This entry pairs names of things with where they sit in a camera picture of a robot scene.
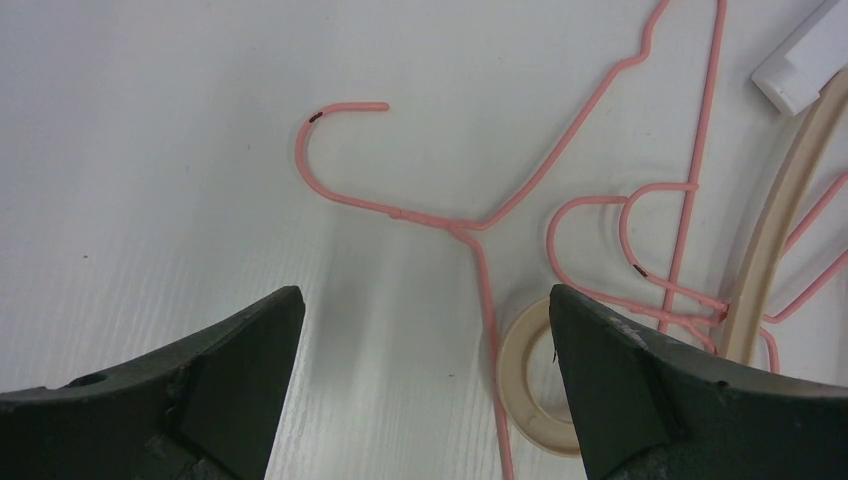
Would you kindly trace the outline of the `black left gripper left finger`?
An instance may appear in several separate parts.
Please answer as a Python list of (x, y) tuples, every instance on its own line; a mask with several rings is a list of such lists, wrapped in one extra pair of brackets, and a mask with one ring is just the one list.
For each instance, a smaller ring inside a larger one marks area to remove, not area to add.
[(263, 478), (304, 318), (287, 286), (63, 387), (4, 393), (2, 477)]

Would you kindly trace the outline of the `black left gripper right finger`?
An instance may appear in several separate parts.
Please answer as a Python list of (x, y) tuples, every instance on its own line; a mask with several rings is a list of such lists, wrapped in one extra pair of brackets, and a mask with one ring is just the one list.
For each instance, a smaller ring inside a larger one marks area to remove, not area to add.
[(550, 292), (550, 326), (591, 479), (843, 479), (847, 391), (768, 373)]

